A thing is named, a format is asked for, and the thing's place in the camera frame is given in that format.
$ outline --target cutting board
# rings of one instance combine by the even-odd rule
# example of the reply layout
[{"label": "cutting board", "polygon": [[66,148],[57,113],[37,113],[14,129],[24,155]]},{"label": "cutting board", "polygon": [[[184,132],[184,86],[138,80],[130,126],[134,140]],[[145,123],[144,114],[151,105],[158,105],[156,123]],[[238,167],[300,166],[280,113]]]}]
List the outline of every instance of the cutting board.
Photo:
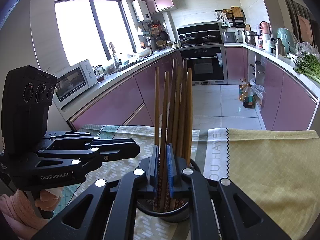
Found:
[{"label": "cutting board", "polygon": [[231,10],[234,17],[244,18],[240,7],[231,7]]}]

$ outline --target microwave oven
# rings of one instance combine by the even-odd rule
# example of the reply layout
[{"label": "microwave oven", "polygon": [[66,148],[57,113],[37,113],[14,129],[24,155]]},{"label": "microwave oven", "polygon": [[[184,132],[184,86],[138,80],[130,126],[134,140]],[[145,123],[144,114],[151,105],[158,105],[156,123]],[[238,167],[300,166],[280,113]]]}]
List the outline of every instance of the microwave oven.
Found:
[{"label": "microwave oven", "polygon": [[62,108],[97,83],[97,77],[88,59],[56,72],[55,76],[58,83],[53,101],[58,108]]}]

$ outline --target cooking oil bottle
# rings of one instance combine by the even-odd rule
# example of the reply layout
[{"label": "cooking oil bottle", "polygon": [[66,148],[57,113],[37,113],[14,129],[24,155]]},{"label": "cooking oil bottle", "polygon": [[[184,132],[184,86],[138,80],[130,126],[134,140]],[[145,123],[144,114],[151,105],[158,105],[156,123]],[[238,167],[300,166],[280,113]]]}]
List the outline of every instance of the cooking oil bottle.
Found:
[{"label": "cooking oil bottle", "polygon": [[251,84],[248,85],[243,90],[243,101],[242,104],[245,108],[251,108],[253,105],[253,90],[251,88]]},{"label": "cooking oil bottle", "polygon": [[243,90],[247,86],[247,80],[245,78],[240,79],[240,80],[242,81],[242,83],[239,85],[239,100],[242,101],[243,100]]}]

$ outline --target camera lens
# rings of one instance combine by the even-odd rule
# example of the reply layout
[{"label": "camera lens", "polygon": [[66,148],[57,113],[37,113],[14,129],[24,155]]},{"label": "camera lens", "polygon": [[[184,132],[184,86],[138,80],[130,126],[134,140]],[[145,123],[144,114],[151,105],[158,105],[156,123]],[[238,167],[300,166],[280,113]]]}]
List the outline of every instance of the camera lens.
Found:
[{"label": "camera lens", "polygon": [[53,88],[49,87],[49,90],[47,92],[47,99],[50,100],[53,94]]},{"label": "camera lens", "polygon": [[23,92],[24,101],[29,102],[30,99],[32,98],[32,94],[33,94],[33,85],[32,85],[32,83],[29,83]]},{"label": "camera lens", "polygon": [[36,100],[38,103],[42,102],[45,92],[45,85],[41,84],[38,86],[37,92],[36,92]]}]

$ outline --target window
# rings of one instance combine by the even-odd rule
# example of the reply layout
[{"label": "window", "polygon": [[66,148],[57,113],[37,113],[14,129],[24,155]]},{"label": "window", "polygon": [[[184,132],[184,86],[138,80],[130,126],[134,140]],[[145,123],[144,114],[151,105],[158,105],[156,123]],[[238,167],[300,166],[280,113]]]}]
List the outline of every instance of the window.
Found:
[{"label": "window", "polygon": [[61,41],[70,66],[89,59],[92,66],[111,65],[116,52],[135,53],[120,0],[67,0],[55,3]]}]

